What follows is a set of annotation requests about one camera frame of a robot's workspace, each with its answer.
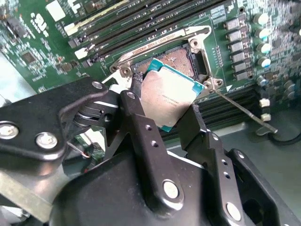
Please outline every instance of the black cable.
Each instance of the black cable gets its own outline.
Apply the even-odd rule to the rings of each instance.
[[[286,145],[293,145],[293,144],[296,144],[298,143],[299,141],[301,141],[301,133],[296,136],[295,138],[291,139],[291,140],[277,140],[275,137],[274,137],[274,134],[272,133],[269,133],[268,134],[268,138],[269,140],[277,145],[277,146],[286,146]]]

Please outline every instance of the metal lever arm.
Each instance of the metal lever arm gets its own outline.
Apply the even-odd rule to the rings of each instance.
[[[196,106],[191,106],[178,122],[182,149],[188,158],[202,164],[208,171],[206,206],[213,223],[221,226],[244,226],[243,208],[231,159],[221,140],[206,129]]]
[[[130,91],[120,94],[123,123],[106,151],[111,158],[130,139],[147,205],[167,218],[180,210],[184,192],[154,120],[146,118],[139,97]]]

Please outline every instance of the capacitor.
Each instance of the capacitor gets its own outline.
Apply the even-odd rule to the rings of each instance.
[[[267,13],[258,13],[255,15],[253,22],[260,25],[266,25],[269,21],[269,15]]]
[[[260,75],[258,78],[257,78],[257,84],[261,87],[264,87],[265,85],[268,84],[268,81],[262,76]]]
[[[301,27],[300,26],[290,26],[289,30],[295,34],[301,36]]]
[[[260,28],[260,29],[256,30],[255,36],[260,39],[265,39],[269,36],[269,29]]]
[[[271,45],[269,43],[263,42],[263,43],[260,43],[256,49],[257,49],[257,51],[266,54],[271,51]]]
[[[284,88],[289,92],[293,92],[295,91],[295,84],[292,82],[292,80],[289,80],[284,84]]]
[[[266,57],[262,57],[262,58],[259,59],[258,65],[263,67],[263,68],[267,68],[271,65],[271,60],[266,58]]]

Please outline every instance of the white label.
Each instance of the white label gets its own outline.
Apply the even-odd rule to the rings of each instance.
[[[63,19],[66,16],[64,10],[62,9],[60,3],[58,3],[57,0],[46,5],[46,9],[48,10],[52,18],[55,20],[55,22],[59,21],[60,19]]]
[[[37,30],[37,32],[40,34],[41,32],[45,36],[45,38],[49,37],[48,32],[46,31],[47,23],[44,21],[43,17],[40,13],[35,15],[34,13],[31,13],[32,20],[30,21],[33,27]]]

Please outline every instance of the metal rod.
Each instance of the metal rod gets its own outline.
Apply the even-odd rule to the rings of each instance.
[[[239,105],[238,103],[236,103],[235,101],[231,100],[230,98],[228,98],[227,96],[225,96],[224,94],[222,94],[221,92],[217,91],[216,89],[213,89],[213,91],[219,95],[220,97],[224,98],[225,100],[227,100],[228,102],[230,102],[231,104],[233,104],[235,107],[237,107],[239,110],[241,110],[242,112],[244,112],[245,114],[247,114],[251,119],[253,119],[255,122],[257,122],[258,124],[264,126],[265,128],[267,128],[268,130],[270,130],[272,133],[277,133],[278,129],[272,127],[271,125],[265,123],[264,121],[262,121],[261,119],[259,119],[258,117],[256,117],[254,114],[252,114],[249,110],[245,109],[243,106]]]

